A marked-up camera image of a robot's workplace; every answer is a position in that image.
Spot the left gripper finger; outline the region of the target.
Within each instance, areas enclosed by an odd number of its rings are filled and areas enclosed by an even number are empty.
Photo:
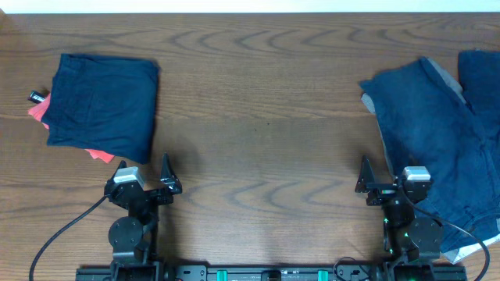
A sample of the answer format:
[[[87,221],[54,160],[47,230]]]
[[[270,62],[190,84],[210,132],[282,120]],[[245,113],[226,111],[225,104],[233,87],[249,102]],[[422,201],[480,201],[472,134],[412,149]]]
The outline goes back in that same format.
[[[160,181],[168,186],[168,188],[180,188],[180,181],[170,165],[170,158],[167,153],[162,157]]]
[[[123,169],[125,169],[126,167],[127,167],[127,163],[126,163],[124,160],[122,160],[122,161],[119,163],[119,165],[118,165],[118,167],[117,167],[116,171],[115,171],[115,172],[114,172],[114,174],[112,175],[112,179],[113,179],[113,180],[119,180],[119,179],[120,179],[120,177],[122,177],[122,176],[124,175],[124,171],[123,171]]]

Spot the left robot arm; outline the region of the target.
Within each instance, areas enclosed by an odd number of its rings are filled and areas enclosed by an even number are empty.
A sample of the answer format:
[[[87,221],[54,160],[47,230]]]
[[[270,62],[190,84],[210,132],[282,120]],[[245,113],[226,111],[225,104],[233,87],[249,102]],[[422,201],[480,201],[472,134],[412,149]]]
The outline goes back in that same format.
[[[164,279],[163,264],[156,257],[159,206],[173,203],[173,196],[182,193],[168,154],[162,157],[159,179],[161,188],[145,190],[138,167],[122,161],[105,185],[105,197],[127,211],[109,228],[112,281]]]

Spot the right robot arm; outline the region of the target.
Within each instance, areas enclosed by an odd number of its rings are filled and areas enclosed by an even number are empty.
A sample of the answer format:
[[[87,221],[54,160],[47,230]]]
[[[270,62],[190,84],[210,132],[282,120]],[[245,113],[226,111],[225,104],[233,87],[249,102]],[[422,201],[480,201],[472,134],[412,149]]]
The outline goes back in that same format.
[[[369,280],[435,280],[443,227],[436,219],[416,216],[416,203],[427,197],[431,177],[423,166],[407,166],[392,183],[375,180],[369,159],[362,157],[355,192],[384,213],[384,250],[390,258],[368,271]]]

